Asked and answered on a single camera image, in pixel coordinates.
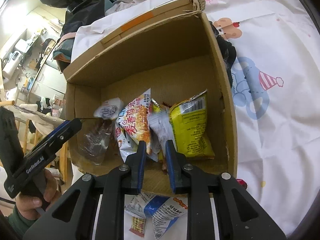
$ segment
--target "blue bear print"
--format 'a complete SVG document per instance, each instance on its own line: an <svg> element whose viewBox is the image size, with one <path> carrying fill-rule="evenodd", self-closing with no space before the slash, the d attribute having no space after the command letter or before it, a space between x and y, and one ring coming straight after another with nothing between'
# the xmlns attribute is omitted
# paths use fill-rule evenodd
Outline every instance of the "blue bear print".
<svg viewBox="0 0 320 240"><path fill-rule="evenodd" d="M250 118L258 120L269 106L267 90L278 85L283 87L280 77L272 77L260 71L247 57L239 57L231 68L233 79L231 92L236 106L245 106Z"/></svg>

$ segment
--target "orange tape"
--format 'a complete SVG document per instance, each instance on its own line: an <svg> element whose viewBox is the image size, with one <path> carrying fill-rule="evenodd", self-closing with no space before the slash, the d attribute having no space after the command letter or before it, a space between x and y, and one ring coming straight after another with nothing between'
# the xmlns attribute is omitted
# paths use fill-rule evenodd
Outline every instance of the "orange tape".
<svg viewBox="0 0 320 240"><path fill-rule="evenodd" d="M153 17L153 13L152 11L146 12L138 17L136 17L135 19L132 19L130 22L127 22L126 24L122 25L120 28L121 30L124 32L126 30L129 30L130 28L148 20L151 19Z"/></svg>

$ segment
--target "human hand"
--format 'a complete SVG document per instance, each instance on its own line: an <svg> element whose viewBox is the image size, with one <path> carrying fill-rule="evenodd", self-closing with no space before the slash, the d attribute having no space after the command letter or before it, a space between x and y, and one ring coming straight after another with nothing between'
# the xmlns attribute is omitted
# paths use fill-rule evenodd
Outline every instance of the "human hand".
<svg viewBox="0 0 320 240"><path fill-rule="evenodd" d="M44 191L44 200L50 203L46 211L53 205L54 202L61 196L61 193L57 191L57 181L52 176L51 172L44 169L44 176L47 179L47 186ZM40 214L36 211L36 208L42 206L42 201L38 197L32 197L19 194L16 198L16 206L20 214L28 220L36 220L40 217Z"/></svg>

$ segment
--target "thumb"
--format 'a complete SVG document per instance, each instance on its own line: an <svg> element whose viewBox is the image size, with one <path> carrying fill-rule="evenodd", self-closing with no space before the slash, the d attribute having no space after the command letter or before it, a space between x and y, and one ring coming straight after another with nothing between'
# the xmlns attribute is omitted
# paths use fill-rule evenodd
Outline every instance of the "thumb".
<svg viewBox="0 0 320 240"><path fill-rule="evenodd" d="M19 211L25 212L42 206L42 201L38 197L19 195L16 200L16 206Z"/></svg>

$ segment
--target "green sleeve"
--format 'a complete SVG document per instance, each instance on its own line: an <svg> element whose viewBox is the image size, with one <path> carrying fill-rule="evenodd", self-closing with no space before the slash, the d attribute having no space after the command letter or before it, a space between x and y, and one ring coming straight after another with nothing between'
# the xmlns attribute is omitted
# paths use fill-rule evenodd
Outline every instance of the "green sleeve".
<svg viewBox="0 0 320 240"><path fill-rule="evenodd" d="M31 227L35 222L35 220L28 220L24 218L16 206L14 206L13 213L8 216L7 219L14 231L16 231L20 237L22 237L29 227Z"/></svg>

